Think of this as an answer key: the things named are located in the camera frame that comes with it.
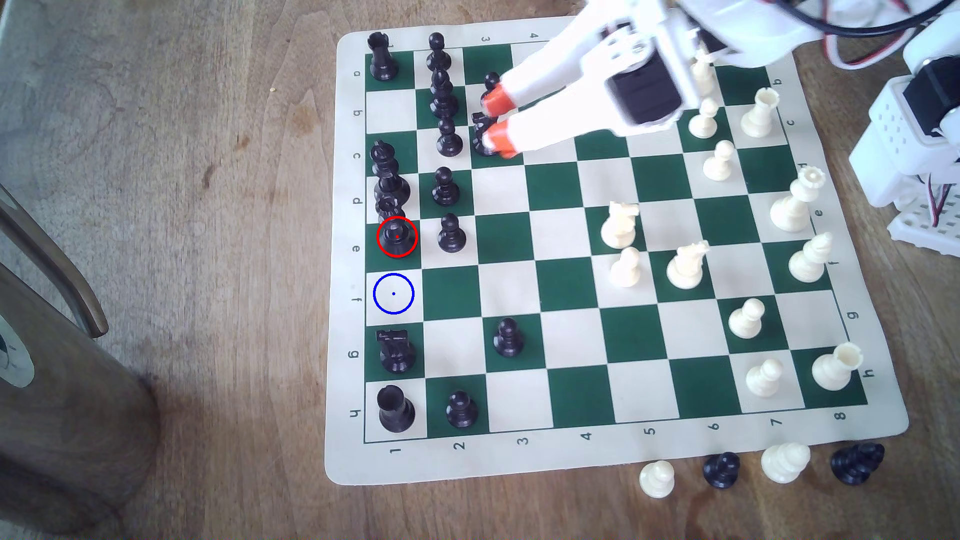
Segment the black chess piece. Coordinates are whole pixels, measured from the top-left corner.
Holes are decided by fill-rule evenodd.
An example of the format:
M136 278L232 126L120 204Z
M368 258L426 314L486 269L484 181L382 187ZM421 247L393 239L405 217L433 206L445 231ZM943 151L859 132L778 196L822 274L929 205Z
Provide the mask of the black chess piece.
M867 481L883 461L886 449L879 443L859 443L840 449L830 457L833 475L847 485L860 485Z
M463 390L450 394L446 406L446 421L454 428L469 428L480 416L477 403Z
M517 356L523 351L523 332L516 325L516 320L507 317L496 326L493 349L507 358Z
M444 43L444 35L439 32L434 32L427 41L430 43L430 50L432 52L426 57L426 68L430 71L449 69L452 60L450 55L444 50L446 46Z
M733 452L712 455L704 463L704 479L717 489L727 489L740 473L740 456Z
M417 411L398 386L388 384L376 393L380 408L380 425L392 433L402 433L414 425Z
M453 125L453 120L444 117L437 122L440 128L440 138L437 139L437 152L446 158L453 158L460 154L464 149L464 140L457 135L457 128Z
M453 172L449 167L440 167L433 173L436 181L433 188L433 200L442 207L452 207L460 200L460 187L453 182Z
M370 60L370 74L377 81L390 81L396 77L399 67L390 54L390 38L382 32L374 32L367 38L367 46L373 52Z

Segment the black cable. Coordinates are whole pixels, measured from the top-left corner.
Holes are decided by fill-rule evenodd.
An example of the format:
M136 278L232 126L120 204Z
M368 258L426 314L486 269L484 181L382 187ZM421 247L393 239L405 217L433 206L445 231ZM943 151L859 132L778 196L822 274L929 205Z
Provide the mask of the black cable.
M885 24L883 26L870 26L866 28L850 28L846 26L829 24L823 19L811 17L810 15L798 10L790 4L789 0L773 0L773 3L785 12L793 15L794 18L806 23L807 26L816 28L824 34L833 34L840 37L878 37L889 36L891 34L896 34L897 32L902 32L908 28L917 26L926 21L928 18L945 10L947 6L953 3L953 1L954 0L941 0L940 2L934 4L929 10L917 13L912 17L907 17L903 20Z

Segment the chess piece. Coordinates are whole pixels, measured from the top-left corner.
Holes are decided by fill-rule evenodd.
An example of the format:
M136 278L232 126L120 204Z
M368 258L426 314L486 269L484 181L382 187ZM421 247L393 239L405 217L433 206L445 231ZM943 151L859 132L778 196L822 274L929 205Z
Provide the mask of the chess piece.
M851 373L863 364L863 351L851 342L841 343L833 353L813 360L813 380L825 390L843 390Z
M677 248L677 255L666 265L666 277L673 286L692 289L704 278L704 255L710 251L706 240Z
M790 275L799 282L813 283L823 277L833 247L833 233L827 231L810 238L801 251L787 262Z
M797 180L790 183L790 194L778 199L770 207L770 219L779 229L799 233L810 222L807 203L817 199L820 188L827 183L824 171L804 165Z
M780 95L772 88L761 88L754 95L754 106L740 118L743 133L760 138L773 128L774 109L780 104Z

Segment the green square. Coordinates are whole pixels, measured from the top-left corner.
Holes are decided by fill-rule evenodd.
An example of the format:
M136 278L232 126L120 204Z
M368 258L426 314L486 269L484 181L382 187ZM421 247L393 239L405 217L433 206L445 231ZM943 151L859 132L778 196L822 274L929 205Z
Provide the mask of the green square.
M399 174L417 174L419 168L417 163L417 132L392 132L388 134L367 134L367 176L375 176L370 149L378 139L394 147L394 159L398 165L397 171Z
M600 309L607 362L666 358L656 305Z
M681 289L674 286L666 277L666 266L677 255L677 251L655 251L650 256L650 268L654 278L654 289L657 291L658 302L680 302L683 300L705 300L713 298L713 282L710 280L710 269L707 258L704 258L704 277L700 284L692 289Z
M572 209L584 205L577 163L527 165L530 210Z
M496 371L515 371L519 369L537 369L546 366L543 352L543 330L540 326L540 314L511 315L516 326L523 334L523 349L519 355L511 358L501 356L493 348L493 336L496 326L504 317L486 317L483 320L484 355L487 359L487 373Z
M616 136L609 130L599 130L573 137L577 148L577 160L607 160L627 158L627 139Z
M537 261L540 311L597 307L589 257Z
M710 138L693 136L687 126L690 124L690 118L693 118L699 113L700 112L695 109L685 110L677 122L677 127L680 131L680 144L684 147L684 152L713 151L717 143L721 140L733 140L733 135L730 133L730 122L727 120L727 110L723 107L721 107L720 110L717 111L717 115L713 117L717 122L717 133L713 134Z
M743 307L743 303L750 297L717 299L720 307L720 320L723 321L723 331L727 335L727 348L731 355L738 353L759 353L763 351L782 351L789 349L786 344L786 333L783 331L783 321L780 320L780 310L777 308L777 298L774 296L755 296L763 303L763 316L760 317L760 333L750 339L737 337L730 331L727 321L730 314Z
M711 246L759 242L754 211L746 195L694 201L700 232Z
M766 67L717 65L715 69L726 106L753 105L756 91L770 85Z
M480 316L480 278L476 266L424 268L423 320Z
M837 391L826 390L813 379L814 360L820 355L832 354L833 349L834 347L824 347L790 351L793 356L793 366L797 370L800 392L804 395L804 405L806 408L866 405L867 395L863 391L863 381L860 380L859 370L854 370L850 376L850 383Z
M457 108L457 113L453 115L453 124L455 126L466 126L469 123L467 121L467 89L463 86L455 86L453 88L453 96L457 98L457 102L460 104L460 107ZM417 89L418 130L437 129L437 123L440 122L440 118L434 116L433 112L430 112L430 102L432 101L433 94L430 93L430 88Z
M514 67L514 52L509 43L464 47L464 80L468 85L482 85L487 73L503 75Z
M478 215L477 259L480 264L533 260L534 238L530 232L530 213Z
M390 373L380 363L380 342L376 340L378 330L406 330L410 345L414 349L414 365L406 373ZM364 338L363 354L364 380L402 380L420 379L423 377L423 323L409 323L367 327Z
M736 153L749 193L789 191L797 180L797 164L787 145L739 148Z
M728 356L670 360L681 418L740 414L740 399Z
M548 369L554 428L615 424L607 366Z
M420 221L414 221L413 224L419 231ZM364 249L367 251L365 270L367 272L392 272L420 268L420 241L423 238L418 238L413 253L403 258L394 258L383 253L376 243L376 231L379 227L379 223L367 224L367 241L364 245Z
M480 414L469 428L454 428L446 421L446 406L450 394L457 390L467 392L477 404ZM426 436L459 437L480 435L490 432L490 413L487 407L487 377L484 375L464 375L461 377L440 377L426 380Z
M370 73L370 62L373 55L368 53L364 57L364 72L366 73L367 92L377 90L408 90L414 85L414 52L413 51L390 51L390 55L396 60L396 75L390 81L377 81Z
M600 237L600 229L603 228L603 223L610 217L610 207L589 207L584 209L584 212L587 213L587 234L590 238L590 254L610 255L623 251L608 246L603 242L603 238ZM647 251L646 240L643 237L643 225L639 219L636 220L635 230L636 236L634 237L634 243L631 245L637 248L638 251Z
M793 254L804 248L806 240L791 240L789 242L770 242L763 244L763 256L767 258L767 268L770 271L770 281L774 285L774 292L807 292L813 290L829 290L830 276L827 270L819 280L813 283L801 282L790 274L788 266Z
M632 158L636 196L640 203L689 199L690 180L682 154Z
M452 172L453 182L460 187L460 199L449 207L433 200L433 188L437 185L434 173L420 174L420 219L444 217L448 212L457 217L473 215L473 174L469 170Z

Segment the black pawn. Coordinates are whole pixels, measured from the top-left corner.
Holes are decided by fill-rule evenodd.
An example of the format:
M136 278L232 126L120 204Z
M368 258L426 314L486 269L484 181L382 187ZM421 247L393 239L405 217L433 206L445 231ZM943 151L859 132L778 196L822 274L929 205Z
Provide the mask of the black pawn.
M519 355L523 351L523 332L517 327L514 319L507 317L496 326L493 349L507 358Z
M451 60L450 55L444 50L444 35L439 32L434 32L427 40L430 43L430 50L433 52L430 53L430 56L426 57L426 68L430 71L449 69Z
M390 55L390 38L382 32L374 32L367 38L367 46L373 52L370 74L377 81L390 81L396 76L396 60Z
M437 123L440 138L437 139L437 152L446 158L453 158L464 149L464 140L457 135L457 128L449 117L441 118Z
M380 425L387 431L401 433L414 425L417 412L414 404L403 395L398 386L388 384L376 393L376 406L380 408Z
M460 220L452 213L440 218L440 234L437 234L437 243L440 249L447 253L457 253L467 245L467 233L460 228Z
M446 406L446 421L454 428L469 428L480 416L480 409L467 392L457 390L450 394Z
M727 489L740 473L740 456L733 452L712 455L704 463L704 479L717 489Z
M833 453L830 469L847 485L860 485L880 466L886 449L879 443L860 443Z

